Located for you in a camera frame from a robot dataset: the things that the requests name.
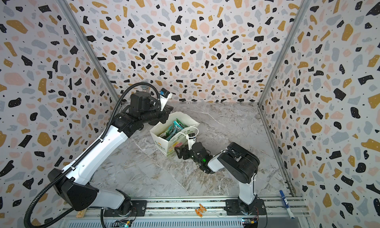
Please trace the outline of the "white paper bag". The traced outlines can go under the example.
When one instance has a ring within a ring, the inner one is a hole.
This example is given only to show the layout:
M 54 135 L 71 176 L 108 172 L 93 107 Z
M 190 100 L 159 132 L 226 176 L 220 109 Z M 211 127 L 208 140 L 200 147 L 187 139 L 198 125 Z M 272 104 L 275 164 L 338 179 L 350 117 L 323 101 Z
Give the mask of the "white paper bag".
M 184 145 L 188 141 L 188 134 L 198 135 L 199 122 L 182 112 L 169 115 L 166 123 L 159 122 L 149 132 L 156 147 L 165 155 L 174 153 L 177 145 Z

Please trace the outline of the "green Fox's candy bag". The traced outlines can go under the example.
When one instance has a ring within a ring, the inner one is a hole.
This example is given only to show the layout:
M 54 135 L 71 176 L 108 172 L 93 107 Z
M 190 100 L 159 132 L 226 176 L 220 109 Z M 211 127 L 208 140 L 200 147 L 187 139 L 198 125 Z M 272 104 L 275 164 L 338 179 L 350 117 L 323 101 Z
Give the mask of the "green Fox's candy bag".
M 176 119 L 163 133 L 159 135 L 159 137 L 165 139 L 166 141 L 170 141 L 177 133 L 186 127 L 186 124 L 179 119 Z

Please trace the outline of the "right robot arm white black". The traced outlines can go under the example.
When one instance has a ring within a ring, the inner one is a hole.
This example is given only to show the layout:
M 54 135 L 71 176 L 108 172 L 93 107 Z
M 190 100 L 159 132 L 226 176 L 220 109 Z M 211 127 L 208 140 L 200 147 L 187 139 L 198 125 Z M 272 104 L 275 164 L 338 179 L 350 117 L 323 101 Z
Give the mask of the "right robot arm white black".
M 263 211 L 264 201 L 255 191 L 255 177 L 260 165 L 257 156 L 235 142 L 215 156 L 200 142 L 176 146 L 174 150 L 179 159 L 193 160 L 206 174 L 225 169 L 238 181 L 238 198 L 226 201 L 224 210 L 228 215 L 259 215 Z

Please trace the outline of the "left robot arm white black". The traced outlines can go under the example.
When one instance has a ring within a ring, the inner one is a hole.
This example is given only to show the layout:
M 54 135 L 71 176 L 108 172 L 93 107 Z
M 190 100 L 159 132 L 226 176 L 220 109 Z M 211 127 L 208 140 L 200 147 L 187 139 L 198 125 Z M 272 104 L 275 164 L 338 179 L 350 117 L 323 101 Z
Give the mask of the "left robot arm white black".
M 162 89 L 159 98 L 144 91 L 137 91 L 130 97 L 130 104 L 111 120 L 105 137 L 99 137 L 98 144 L 88 154 L 82 153 L 76 160 L 65 166 L 70 169 L 61 181 L 54 185 L 55 191 L 74 210 L 82 211 L 89 207 L 106 207 L 118 216 L 127 216 L 132 211 L 131 198 L 121 190 L 108 191 L 90 184 L 98 167 L 109 155 L 136 131 L 142 130 L 145 123 L 156 125 L 165 123 L 173 107 L 167 105 L 172 93 Z

